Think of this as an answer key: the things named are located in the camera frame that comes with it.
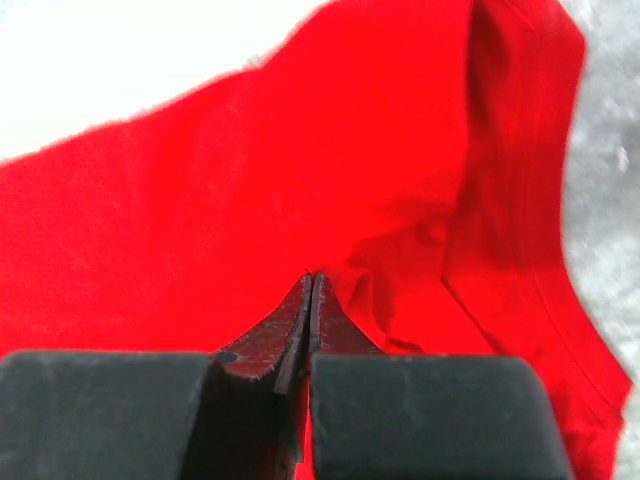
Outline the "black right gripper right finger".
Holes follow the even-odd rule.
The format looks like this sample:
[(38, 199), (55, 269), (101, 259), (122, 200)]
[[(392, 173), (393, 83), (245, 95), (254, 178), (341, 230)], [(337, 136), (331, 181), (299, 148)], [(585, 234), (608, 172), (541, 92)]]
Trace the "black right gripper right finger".
[(319, 479), (569, 479), (548, 394), (514, 357), (384, 354), (329, 279), (310, 310), (312, 455)]

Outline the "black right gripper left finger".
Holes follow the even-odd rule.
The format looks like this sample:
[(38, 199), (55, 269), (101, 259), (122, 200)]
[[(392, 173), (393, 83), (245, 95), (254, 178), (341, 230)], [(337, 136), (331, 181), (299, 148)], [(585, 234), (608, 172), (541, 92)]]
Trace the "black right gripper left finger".
[(5, 479), (291, 479), (313, 280), (212, 353), (26, 350), (1, 363)]

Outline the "bright red t shirt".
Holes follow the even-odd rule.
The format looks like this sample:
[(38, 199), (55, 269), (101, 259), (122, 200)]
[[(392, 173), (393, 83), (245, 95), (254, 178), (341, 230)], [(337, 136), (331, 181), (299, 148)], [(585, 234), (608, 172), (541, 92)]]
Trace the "bright red t shirt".
[(1, 350), (214, 351), (325, 273), (385, 352), (514, 355), (580, 479), (631, 382), (562, 254), (556, 1), (334, 1), (264, 63), (1, 169)]

